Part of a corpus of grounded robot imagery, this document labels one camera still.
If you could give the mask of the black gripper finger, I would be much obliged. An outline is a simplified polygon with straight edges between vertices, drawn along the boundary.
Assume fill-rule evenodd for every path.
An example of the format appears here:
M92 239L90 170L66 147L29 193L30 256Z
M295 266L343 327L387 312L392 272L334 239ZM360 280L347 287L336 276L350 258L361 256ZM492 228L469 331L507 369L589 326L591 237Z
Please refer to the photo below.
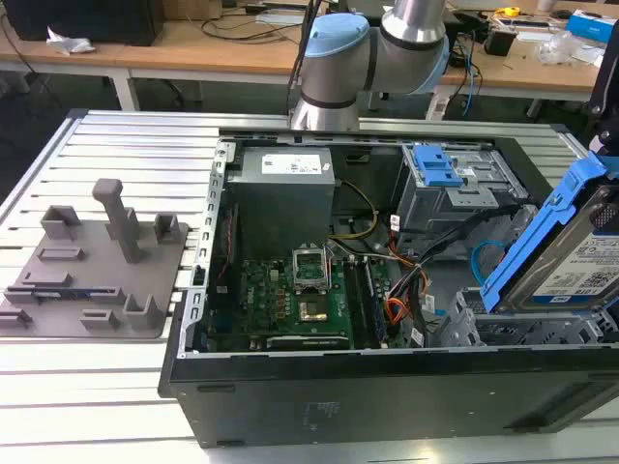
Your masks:
M619 211L618 203L600 203L597 210L591 214L591 224L594 233L618 233Z

